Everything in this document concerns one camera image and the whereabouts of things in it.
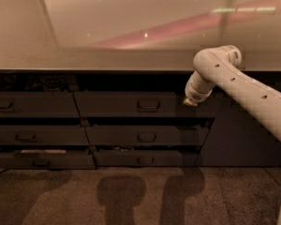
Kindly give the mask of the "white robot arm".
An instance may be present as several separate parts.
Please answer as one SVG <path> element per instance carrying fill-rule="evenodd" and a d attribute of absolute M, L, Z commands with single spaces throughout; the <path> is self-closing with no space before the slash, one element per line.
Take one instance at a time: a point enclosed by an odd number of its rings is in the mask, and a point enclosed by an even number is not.
<path fill-rule="evenodd" d="M 281 166 L 281 92 L 242 73 L 241 63 L 242 54 L 232 45 L 194 56 L 184 104 L 201 104 L 215 87 L 236 102 L 215 119 L 200 163 L 219 159 L 222 166 Z"/>

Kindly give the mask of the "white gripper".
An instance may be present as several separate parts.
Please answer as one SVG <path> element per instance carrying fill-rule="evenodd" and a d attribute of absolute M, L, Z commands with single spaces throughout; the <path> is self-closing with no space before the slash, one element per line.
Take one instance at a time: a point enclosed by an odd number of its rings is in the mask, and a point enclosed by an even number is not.
<path fill-rule="evenodd" d="M 183 104 L 197 107 L 199 103 L 204 102 L 212 94 L 214 87 L 215 84 L 213 82 L 205 81 L 195 71 L 186 83 Z"/>

